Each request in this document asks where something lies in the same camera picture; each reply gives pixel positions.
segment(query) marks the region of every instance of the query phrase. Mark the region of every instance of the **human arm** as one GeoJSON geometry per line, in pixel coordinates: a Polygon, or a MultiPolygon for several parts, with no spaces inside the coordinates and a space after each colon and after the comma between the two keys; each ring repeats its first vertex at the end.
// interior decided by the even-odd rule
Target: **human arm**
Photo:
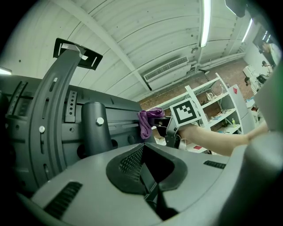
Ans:
{"type": "Polygon", "coordinates": [[[217,154],[230,156],[235,147],[248,144],[254,137],[267,131],[266,122],[263,122],[259,127],[244,135],[213,132],[190,124],[181,129],[179,134],[182,139],[187,139],[217,154]]]}

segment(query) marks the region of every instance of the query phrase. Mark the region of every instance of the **fluorescent light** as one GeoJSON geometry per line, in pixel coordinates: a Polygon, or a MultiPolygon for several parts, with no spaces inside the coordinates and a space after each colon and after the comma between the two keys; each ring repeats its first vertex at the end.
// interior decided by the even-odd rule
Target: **fluorescent light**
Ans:
{"type": "Polygon", "coordinates": [[[0,75],[11,75],[12,71],[5,68],[0,68],[0,75]]]}
{"type": "Polygon", "coordinates": [[[244,40],[246,39],[246,37],[247,37],[247,35],[248,35],[248,32],[249,32],[249,29],[251,28],[251,25],[252,25],[252,19],[249,21],[249,26],[248,26],[248,28],[247,28],[247,31],[246,31],[246,33],[245,33],[245,36],[244,36],[242,42],[244,42],[244,40]]]}
{"type": "Polygon", "coordinates": [[[200,47],[207,45],[209,26],[210,26],[210,11],[211,11],[211,0],[203,0],[203,35],[200,47]]]}

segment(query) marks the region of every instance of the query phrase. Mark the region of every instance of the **air vent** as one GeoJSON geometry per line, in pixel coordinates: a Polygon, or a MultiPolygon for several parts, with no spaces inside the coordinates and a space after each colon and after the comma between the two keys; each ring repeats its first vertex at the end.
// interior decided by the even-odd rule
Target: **air vent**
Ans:
{"type": "Polygon", "coordinates": [[[150,82],[154,79],[157,79],[162,73],[164,72],[169,72],[170,69],[176,69],[177,66],[181,65],[181,64],[184,64],[184,63],[187,63],[188,62],[188,59],[186,56],[182,57],[182,58],[179,58],[177,60],[174,60],[168,64],[165,64],[163,66],[161,66],[160,68],[157,68],[155,69],[154,71],[146,74],[144,76],[145,80],[147,82],[150,82]]]}
{"type": "Polygon", "coordinates": [[[53,217],[60,219],[79,192],[81,186],[82,184],[78,182],[69,182],[44,210],[53,217]]]}

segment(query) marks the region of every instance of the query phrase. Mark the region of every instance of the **person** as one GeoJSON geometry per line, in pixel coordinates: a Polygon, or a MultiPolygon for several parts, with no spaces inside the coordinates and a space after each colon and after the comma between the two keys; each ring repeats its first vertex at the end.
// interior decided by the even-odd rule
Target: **person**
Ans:
{"type": "Polygon", "coordinates": [[[272,66],[267,64],[265,61],[262,61],[262,67],[266,67],[268,69],[269,74],[273,72],[272,66]]]}
{"type": "Polygon", "coordinates": [[[246,83],[246,86],[248,85],[251,86],[253,94],[256,95],[257,91],[260,88],[258,80],[254,77],[252,78],[245,77],[245,83],[246,83]]]}
{"type": "Polygon", "coordinates": [[[252,139],[267,132],[268,126],[264,121],[247,134],[218,133],[189,124],[180,128],[179,135],[181,139],[186,139],[217,154],[230,156],[235,147],[249,144],[252,139]]]}
{"type": "Polygon", "coordinates": [[[280,48],[275,45],[274,43],[266,43],[265,41],[261,40],[259,47],[266,53],[270,53],[275,64],[278,65],[282,56],[282,51],[280,48]]]}

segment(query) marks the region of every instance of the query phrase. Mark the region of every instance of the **human hand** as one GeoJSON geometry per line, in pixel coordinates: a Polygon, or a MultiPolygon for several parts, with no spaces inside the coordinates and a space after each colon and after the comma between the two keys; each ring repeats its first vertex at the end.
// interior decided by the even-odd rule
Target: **human hand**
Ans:
{"type": "Polygon", "coordinates": [[[190,140],[190,137],[196,132],[198,126],[193,124],[188,124],[179,128],[178,133],[181,139],[190,140]]]}

